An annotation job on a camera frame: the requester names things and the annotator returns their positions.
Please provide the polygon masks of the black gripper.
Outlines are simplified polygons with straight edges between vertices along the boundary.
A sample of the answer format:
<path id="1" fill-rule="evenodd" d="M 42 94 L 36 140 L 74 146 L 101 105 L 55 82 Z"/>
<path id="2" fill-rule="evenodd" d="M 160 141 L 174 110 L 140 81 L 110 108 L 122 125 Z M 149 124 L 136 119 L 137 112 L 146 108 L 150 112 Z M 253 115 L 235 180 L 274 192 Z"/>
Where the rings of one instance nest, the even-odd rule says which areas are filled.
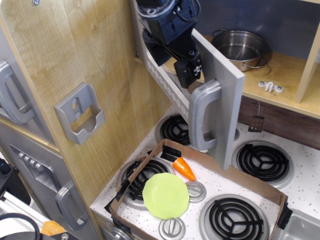
<path id="1" fill-rule="evenodd" d="M 142 39 L 160 67 L 175 58 L 174 69 L 182 88 L 187 89 L 201 77 L 202 61 L 192 31 L 198 12 L 194 9 L 139 9 L 144 25 Z"/>

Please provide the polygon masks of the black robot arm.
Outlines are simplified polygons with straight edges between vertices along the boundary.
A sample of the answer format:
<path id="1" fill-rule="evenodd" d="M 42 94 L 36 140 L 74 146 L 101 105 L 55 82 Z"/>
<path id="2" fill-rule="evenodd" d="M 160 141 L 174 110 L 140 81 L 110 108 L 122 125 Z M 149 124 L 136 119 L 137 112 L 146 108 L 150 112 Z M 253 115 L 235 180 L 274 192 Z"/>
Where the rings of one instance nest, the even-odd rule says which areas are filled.
<path id="1" fill-rule="evenodd" d="M 158 66 L 174 58 L 182 88 L 198 80 L 202 60 L 192 32 L 201 13 L 198 0 L 137 0 L 144 44 Z"/>

